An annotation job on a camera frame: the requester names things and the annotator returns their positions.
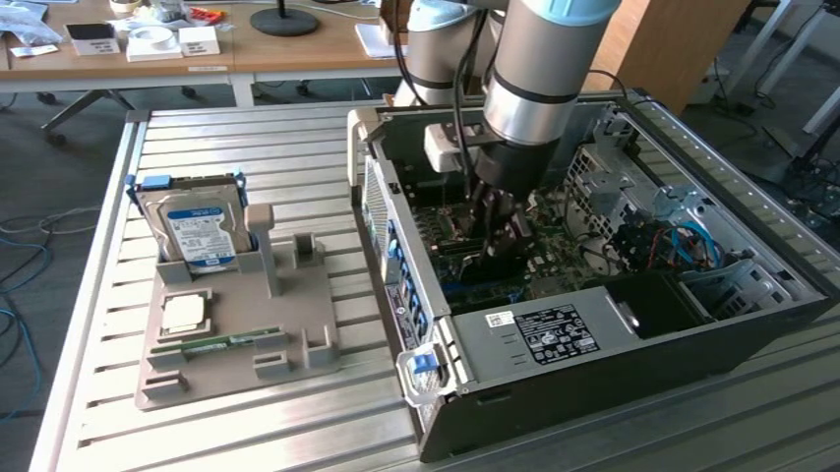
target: chair wheel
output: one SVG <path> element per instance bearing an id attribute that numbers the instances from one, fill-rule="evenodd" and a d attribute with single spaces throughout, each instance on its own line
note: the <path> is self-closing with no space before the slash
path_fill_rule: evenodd
<path id="1" fill-rule="evenodd" d="M 53 93 L 39 92 L 37 93 L 37 97 L 39 98 L 39 102 L 45 105 L 54 105 L 58 102 Z"/>
<path id="2" fill-rule="evenodd" d="M 197 98 L 198 93 L 196 92 L 196 88 L 193 87 L 182 87 L 182 95 L 188 98 Z"/>
<path id="3" fill-rule="evenodd" d="M 54 135 L 53 133 L 47 133 L 43 138 L 51 145 L 58 148 L 67 144 L 67 137 L 65 135 Z"/>

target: robotic arm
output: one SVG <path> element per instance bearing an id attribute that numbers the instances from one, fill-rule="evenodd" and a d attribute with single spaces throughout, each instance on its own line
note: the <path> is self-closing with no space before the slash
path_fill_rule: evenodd
<path id="1" fill-rule="evenodd" d="M 535 235 L 523 204 L 543 180 L 620 1 L 509 0 L 507 12 L 491 14 L 479 41 L 469 41 L 480 8 L 416 0 L 409 22 L 412 83 L 401 85 L 397 104 L 412 104 L 416 91 L 429 104 L 453 102 L 457 64 L 471 45 L 477 47 L 473 75 L 484 77 L 491 68 L 484 120 L 468 129 L 469 155 L 463 155 L 468 146 L 459 146 L 461 138 L 453 142 L 453 133 L 447 133 L 451 125 L 431 126 L 425 136 L 436 170 L 467 168 L 468 233 L 487 238 L 483 255 L 465 264 L 465 281 L 497 277 L 525 263 L 524 249 Z M 488 8 L 497 6 L 493 0 Z"/>

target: metal workbench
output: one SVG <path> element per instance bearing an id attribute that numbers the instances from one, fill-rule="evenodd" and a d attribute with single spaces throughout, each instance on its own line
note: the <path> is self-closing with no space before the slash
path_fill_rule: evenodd
<path id="1" fill-rule="evenodd" d="M 727 376 L 452 462 L 417 462 L 348 198 L 345 117 L 369 103 L 162 111 L 126 124 L 34 470 L 801 471 L 840 462 L 838 312 Z M 274 205 L 273 239 L 313 231 L 325 243 L 344 368 L 142 412 L 132 395 L 157 249 L 124 178 L 237 168 L 250 202 Z"/>

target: hard drive label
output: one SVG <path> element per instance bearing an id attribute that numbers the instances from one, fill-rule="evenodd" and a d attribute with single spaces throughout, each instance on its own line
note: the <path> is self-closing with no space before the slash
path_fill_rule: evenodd
<path id="1" fill-rule="evenodd" d="M 220 207 L 170 211 L 170 226 L 176 233 L 185 261 L 193 272 L 217 272 L 234 261 L 237 252 L 232 235 L 222 229 L 225 211 Z"/>
<path id="2" fill-rule="evenodd" d="M 543 365 L 600 349 L 575 305 L 519 315 L 515 319 L 535 361 Z"/>

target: desk lamp base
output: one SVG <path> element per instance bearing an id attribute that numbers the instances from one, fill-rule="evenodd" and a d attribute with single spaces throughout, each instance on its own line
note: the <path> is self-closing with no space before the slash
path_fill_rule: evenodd
<path id="1" fill-rule="evenodd" d="M 318 19 L 301 10 L 269 8 L 252 15 L 252 26 L 257 31 L 272 36 L 301 36 L 318 29 Z"/>

